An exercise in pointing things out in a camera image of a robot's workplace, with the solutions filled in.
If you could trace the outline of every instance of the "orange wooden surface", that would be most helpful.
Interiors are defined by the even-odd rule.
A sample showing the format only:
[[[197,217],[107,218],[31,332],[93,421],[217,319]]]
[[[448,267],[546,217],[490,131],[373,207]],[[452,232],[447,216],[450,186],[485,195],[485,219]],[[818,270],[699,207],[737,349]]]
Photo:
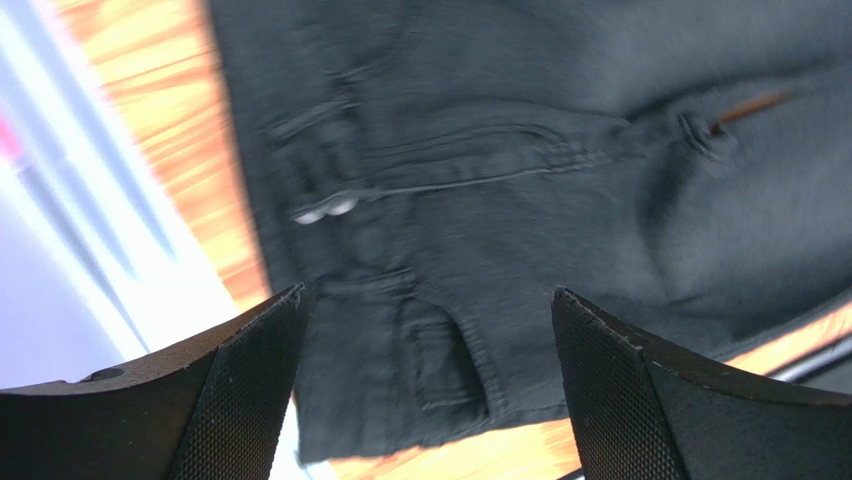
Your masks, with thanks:
[[[269,294],[199,0],[54,0],[154,173],[242,309]],[[852,331],[852,309],[735,359],[765,373]],[[345,480],[553,480],[579,465],[570,422],[334,462]]]

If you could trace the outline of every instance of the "jeans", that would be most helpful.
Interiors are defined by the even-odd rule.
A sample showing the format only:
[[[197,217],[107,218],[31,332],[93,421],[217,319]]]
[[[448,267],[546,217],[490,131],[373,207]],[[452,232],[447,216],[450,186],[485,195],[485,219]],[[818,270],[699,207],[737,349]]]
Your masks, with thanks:
[[[555,285],[717,359],[852,286],[848,0],[210,0],[302,460],[568,412]]]

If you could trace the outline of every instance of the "metal button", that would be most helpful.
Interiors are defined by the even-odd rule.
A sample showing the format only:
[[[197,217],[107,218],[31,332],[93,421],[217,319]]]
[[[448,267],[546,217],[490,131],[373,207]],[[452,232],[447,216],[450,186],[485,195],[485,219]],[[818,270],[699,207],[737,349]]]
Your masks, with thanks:
[[[322,218],[325,217],[325,212],[326,212],[325,208],[313,210],[313,211],[310,211],[308,213],[305,213],[303,215],[296,217],[295,221],[296,221],[296,223],[298,223],[300,225],[310,225],[314,222],[322,220]]]
[[[355,205],[358,205],[357,198],[341,198],[331,203],[328,207],[328,214],[334,215],[335,217],[343,215],[355,208]]]

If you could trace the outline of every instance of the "seam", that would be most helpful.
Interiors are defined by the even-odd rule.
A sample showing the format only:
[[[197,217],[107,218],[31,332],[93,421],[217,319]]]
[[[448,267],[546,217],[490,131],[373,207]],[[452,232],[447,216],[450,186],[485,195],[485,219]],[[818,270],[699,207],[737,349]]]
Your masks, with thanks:
[[[272,140],[285,142],[311,126],[337,115],[340,111],[357,106],[357,102],[346,98],[343,94],[337,94],[324,102],[302,110],[289,120],[273,123],[268,129],[267,135]]]
[[[407,153],[428,151],[432,148],[440,148],[447,145],[453,145],[455,143],[475,140],[490,135],[499,135],[503,133],[520,133],[528,134],[530,136],[539,136],[554,144],[565,141],[565,139],[557,132],[541,125],[506,123],[488,125],[484,127],[473,128],[470,130],[450,132],[426,139],[414,140],[411,142],[393,145],[389,147],[365,149],[364,152],[365,158],[388,158],[397,155],[404,155]]]
[[[491,176],[483,176],[478,178],[472,178],[468,180],[459,180],[459,181],[451,181],[451,182],[443,182],[443,183],[427,183],[421,185],[405,185],[402,187],[390,188],[390,187],[382,187],[382,183],[387,183],[389,178],[385,175],[385,178],[378,177],[375,179],[373,184],[375,185],[372,188],[362,188],[362,189],[349,189],[346,191],[339,191],[334,194],[328,195],[318,200],[314,200],[311,203],[301,204],[298,207],[292,209],[289,213],[292,216],[298,216],[301,213],[306,211],[310,211],[312,209],[319,208],[323,205],[328,204],[332,200],[338,197],[347,196],[347,197],[355,197],[361,200],[377,200],[381,198],[385,198],[393,195],[402,195],[402,194],[412,194],[412,193],[422,193],[422,192],[430,192],[430,191],[438,191],[438,190],[447,190],[453,188],[461,188],[473,185],[481,185],[486,183],[494,183],[500,181],[511,180],[518,177],[524,177],[529,175],[547,175],[547,174],[561,174],[561,173],[569,173],[578,170],[588,169],[588,168],[596,168],[606,165],[611,165],[615,162],[622,161],[626,157],[634,157],[642,160],[651,159],[651,156],[645,151],[646,147],[649,143],[656,143],[660,139],[672,137],[671,141],[667,142],[667,144],[671,144],[677,141],[683,140],[683,136],[685,135],[684,130],[682,128],[677,129],[678,134],[674,134],[669,129],[659,129],[659,131],[654,131],[650,135],[642,136],[641,138],[636,139],[624,139],[621,138],[618,140],[618,147],[612,149],[589,149],[582,146],[582,142],[580,140],[574,139],[572,141],[566,140],[555,140],[558,136],[553,133],[552,135],[541,135],[542,131],[549,131],[544,127],[538,127],[538,132],[530,132],[529,125],[502,125],[498,127],[486,127],[483,129],[478,129],[471,131],[469,133],[453,133],[449,134],[446,137],[438,137],[438,138],[452,138],[453,142],[463,142],[467,140],[472,140],[475,138],[479,138],[479,135],[491,135],[497,134],[501,132],[506,132],[507,127],[512,127],[512,133],[530,133],[531,136],[535,136],[538,138],[542,138],[546,146],[530,146],[529,148],[536,149],[539,152],[543,153],[547,157],[553,157],[550,159],[551,165],[535,167],[535,168],[527,168],[514,172],[508,172],[498,175]],[[441,144],[431,144],[424,145],[418,147],[419,151],[425,151],[431,148],[438,148],[441,145],[449,144],[449,141],[445,141]],[[559,164],[554,164],[553,160],[559,160]],[[401,164],[392,169],[388,170],[388,172],[393,172],[395,169],[405,170],[406,168],[417,168],[416,163],[406,163]],[[404,171],[398,175],[399,177],[417,177],[416,175],[406,174]],[[366,178],[359,178],[353,181],[354,183],[365,183]]]
[[[335,296],[380,295],[410,288],[414,281],[414,271],[403,268],[364,280],[320,280],[317,290],[320,294]]]
[[[392,36],[390,41],[385,42],[385,46],[387,47],[390,45],[390,47],[383,51],[380,49],[381,53],[361,65],[356,65],[343,72],[329,73],[332,78],[345,81],[347,83],[360,83],[378,76],[381,72],[397,63],[401,57],[402,51],[405,47],[410,45],[409,39],[412,33],[411,27],[414,23],[414,19],[419,18],[417,14],[422,8],[419,0],[403,1],[405,2],[405,7],[401,14],[403,24],[397,30],[396,34]]]

